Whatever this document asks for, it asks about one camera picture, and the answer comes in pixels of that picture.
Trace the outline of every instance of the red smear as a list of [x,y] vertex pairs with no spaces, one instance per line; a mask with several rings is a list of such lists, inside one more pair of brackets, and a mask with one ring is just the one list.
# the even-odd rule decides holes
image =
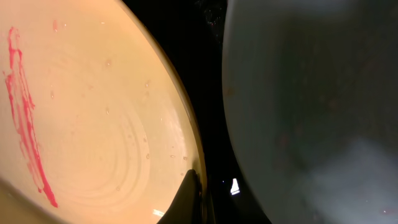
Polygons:
[[15,129],[20,136],[20,148],[22,154],[28,159],[28,169],[38,191],[44,191],[48,200],[54,207],[58,207],[50,185],[45,178],[42,162],[40,160],[38,144],[33,125],[34,104],[30,97],[24,67],[22,65],[22,52],[19,49],[19,32],[11,28],[8,34],[8,50],[10,53],[10,69],[12,72],[6,75],[6,86],[11,104],[12,120]]
[[52,22],[52,29],[54,30],[54,32],[58,32],[58,25],[56,20]]

